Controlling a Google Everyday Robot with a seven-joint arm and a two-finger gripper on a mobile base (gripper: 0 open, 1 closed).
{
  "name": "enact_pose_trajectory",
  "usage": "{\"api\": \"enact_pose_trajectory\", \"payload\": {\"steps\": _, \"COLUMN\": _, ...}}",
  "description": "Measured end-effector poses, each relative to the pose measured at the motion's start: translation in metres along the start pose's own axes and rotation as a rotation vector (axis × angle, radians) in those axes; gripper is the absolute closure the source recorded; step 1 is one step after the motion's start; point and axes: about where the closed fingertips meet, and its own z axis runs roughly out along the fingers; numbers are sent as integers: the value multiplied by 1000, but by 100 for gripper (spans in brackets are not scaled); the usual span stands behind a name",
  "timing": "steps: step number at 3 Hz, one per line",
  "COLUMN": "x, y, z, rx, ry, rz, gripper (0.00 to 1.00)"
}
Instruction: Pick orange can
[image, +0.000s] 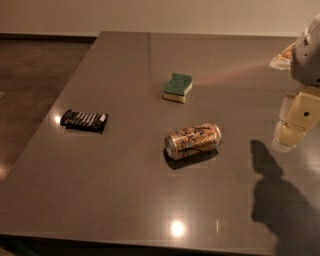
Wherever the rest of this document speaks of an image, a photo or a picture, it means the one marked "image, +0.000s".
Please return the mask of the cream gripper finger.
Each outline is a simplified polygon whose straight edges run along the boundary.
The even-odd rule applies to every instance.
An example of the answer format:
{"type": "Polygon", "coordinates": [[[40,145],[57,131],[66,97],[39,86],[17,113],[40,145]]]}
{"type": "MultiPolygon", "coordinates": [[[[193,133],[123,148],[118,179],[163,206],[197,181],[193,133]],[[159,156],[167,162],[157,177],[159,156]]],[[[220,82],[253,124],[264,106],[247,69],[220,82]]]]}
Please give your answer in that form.
{"type": "Polygon", "coordinates": [[[272,148],[286,153],[294,149],[320,121],[320,89],[306,87],[287,94],[275,127],[272,148]]]}
{"type": "Polygon", "coordinates": [[[292,43],[276,55],[269,63],[269,66],[277,70],[290,70],[295,44],[292,43]]]}

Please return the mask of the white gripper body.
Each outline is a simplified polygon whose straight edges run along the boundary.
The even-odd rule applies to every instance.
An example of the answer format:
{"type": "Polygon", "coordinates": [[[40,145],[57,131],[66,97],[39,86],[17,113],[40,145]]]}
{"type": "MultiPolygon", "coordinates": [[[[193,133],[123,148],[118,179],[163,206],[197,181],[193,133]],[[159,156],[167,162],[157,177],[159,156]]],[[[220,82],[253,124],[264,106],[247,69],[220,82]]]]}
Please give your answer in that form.
{"type": "Polygon", "coordinates": [[[320,86],[320,15],[298,37],[291,61],[291,76],[310,86],[320,86]]]}

